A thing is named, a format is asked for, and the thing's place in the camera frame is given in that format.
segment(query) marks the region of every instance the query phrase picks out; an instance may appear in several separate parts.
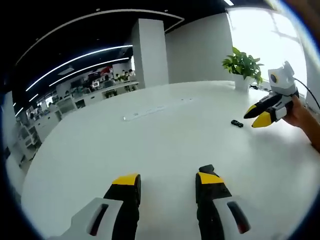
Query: potted plant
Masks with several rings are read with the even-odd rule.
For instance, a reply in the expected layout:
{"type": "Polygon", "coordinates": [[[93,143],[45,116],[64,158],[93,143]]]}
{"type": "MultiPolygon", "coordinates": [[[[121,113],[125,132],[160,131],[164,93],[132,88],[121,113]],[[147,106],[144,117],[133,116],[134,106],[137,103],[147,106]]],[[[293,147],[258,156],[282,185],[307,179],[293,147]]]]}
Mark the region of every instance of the potted plant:
{"type": "Polygon", "coordinates": [[[233,56],[228,55],[222,61],[222,66],[227,69],[229,73],[233,74],[235,89],[247,92],[249,85],[255,80],[257,84],[262,83],[260,66],[263,66],[260,58],[253,58],[251,55],[247,56],[245,52],[240,52],[237,48],[232,47],[233,56]]]}

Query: ceiling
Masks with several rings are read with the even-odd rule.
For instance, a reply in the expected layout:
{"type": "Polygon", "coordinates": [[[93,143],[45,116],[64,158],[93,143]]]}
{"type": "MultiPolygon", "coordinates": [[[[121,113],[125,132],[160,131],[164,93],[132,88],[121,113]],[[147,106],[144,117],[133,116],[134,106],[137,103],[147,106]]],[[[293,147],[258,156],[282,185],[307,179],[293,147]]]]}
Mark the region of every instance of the ceiling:
{"type": "MultiPolygon", "coordinates": [[[[263,0],[232,1],[235,7],[268,7],[263,0]]],[[[131,57],[132,49],[130,48],[114,49],[86,56],[53,71],[26,92],[26,89],[41,76],[73,58],[96,50],[130,44],[131,29],[138,18],[162,20],[164,29],[180,21],[176,17],[151,12],[97,13],[119,9],[139,9],[184,18],[182,23],[169,30],[172,31],[194,20],[223,13],[225,8],[229,7],[223,0],[162,0],[152,1],[152,4],[143,3],[140,0],[123,0],[121,4],[117,1],[114,3],[90,1],[85,4],[68,5],[47,2],[33,5],[29,1],[26,3],[26,5],[19,3],[7,6],[6,10],[2,9],[2,12],[7,14],[1,15],[1,22],[5,23],[2,30],[5,61],[1,68],[1,79],[5,80],[5,86],[2,86],[2,89],[13,92],[13,101],[17,102],[16,111],[20,107],[27,107],[30,104],[29,99],[35,94],[39,94],[40,97],[54,90],[55,85],[52,87],[49,85],[63,77],[58,73],[69,65],[77,71],[101,62],[131,57]],[[94,13],[96,15],[67,24],[42,39],[59,26],[94,13]]]]}

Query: green plant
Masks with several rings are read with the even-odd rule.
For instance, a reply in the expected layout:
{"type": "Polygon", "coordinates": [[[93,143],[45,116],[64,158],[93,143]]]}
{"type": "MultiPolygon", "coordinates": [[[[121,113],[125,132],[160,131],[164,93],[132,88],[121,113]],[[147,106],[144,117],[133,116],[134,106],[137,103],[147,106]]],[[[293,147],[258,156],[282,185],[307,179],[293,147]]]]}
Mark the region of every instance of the green plant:
{"type": "Polygon", "coordinates": [[[257,84],[262,83],[260,66],[263,66],[263,64],[257,64],[260,58],[253,58],[251,55],[247,56],[245,52],[240,52],[234,46],[232,51],[233,56],[228,55],[228,58],[222,61],[224,69],[227,69],[229,73],[242,75],[243,80],[246,77],[251,77],[256,80],[257,84]]]}

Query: window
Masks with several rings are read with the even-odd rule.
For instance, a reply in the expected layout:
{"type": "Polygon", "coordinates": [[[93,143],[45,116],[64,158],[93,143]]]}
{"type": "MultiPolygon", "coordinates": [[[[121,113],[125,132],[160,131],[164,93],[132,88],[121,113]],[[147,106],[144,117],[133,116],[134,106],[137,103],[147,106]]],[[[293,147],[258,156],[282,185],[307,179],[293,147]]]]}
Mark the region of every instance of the window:
{"type": "Polygon", "coordinates": [[[136,70],[134,56],[132,56],[132,58],[131,58],[131,69],[132,69],[133,71],[135,71],[135,70],[136,70]]]}
{"type": "Polygon", "coordinates": [[[47,106],[47,108],[49,108],[49,103],[54,103],[54,101],[52,100],[52,96],[49,96],[48,98],[45,99],[45,104],[47,106]]]}
{"type": "MultiPolygon", "coordinates": [[[[260,58],[261,76],[269,82],[268,69],[277,69],[288,61],[294,77],[307,85],[305,54],[297,32],[288,18],[268,9],[237,7],[228,11],[232,44],[242,52],[260,58]]],[[[307,90],[295,82],[299,93],[307,90]]]]}

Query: power outlet strip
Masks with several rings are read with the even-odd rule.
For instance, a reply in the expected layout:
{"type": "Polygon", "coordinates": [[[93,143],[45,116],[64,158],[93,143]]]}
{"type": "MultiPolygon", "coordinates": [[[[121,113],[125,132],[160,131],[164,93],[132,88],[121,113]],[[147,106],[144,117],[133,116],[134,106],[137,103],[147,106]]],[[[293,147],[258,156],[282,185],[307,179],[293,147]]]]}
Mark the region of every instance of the power outlet strip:
{"type": "Polygon", "coordinates": [[[163,111],[163,110],[168,109],[168,108],[173,108],[173,107],[178,107],[178,106],[181,106],[181,105],[184,105],[184,104],[188,104],[188,103],[192,102],[193,100],[194,100],[193,98],[182,98],[182,99],[176,100],[176,101],[174,101],[172,103],[169,103],[167,105],[155,106],[155,107],[152,107],[152,108],[149,108],[149,109],[146,109],[146,110],[141,110],[141,111],[137,111],[137,112],[132,113],[132,114],[125,115],[123,117],[123,120],[127,121],[127,122],[128,121],[132,121],[134,119],[138,119],[138,118],[150,115],[150,114],[154,114],[154,113],[163,111]]]}

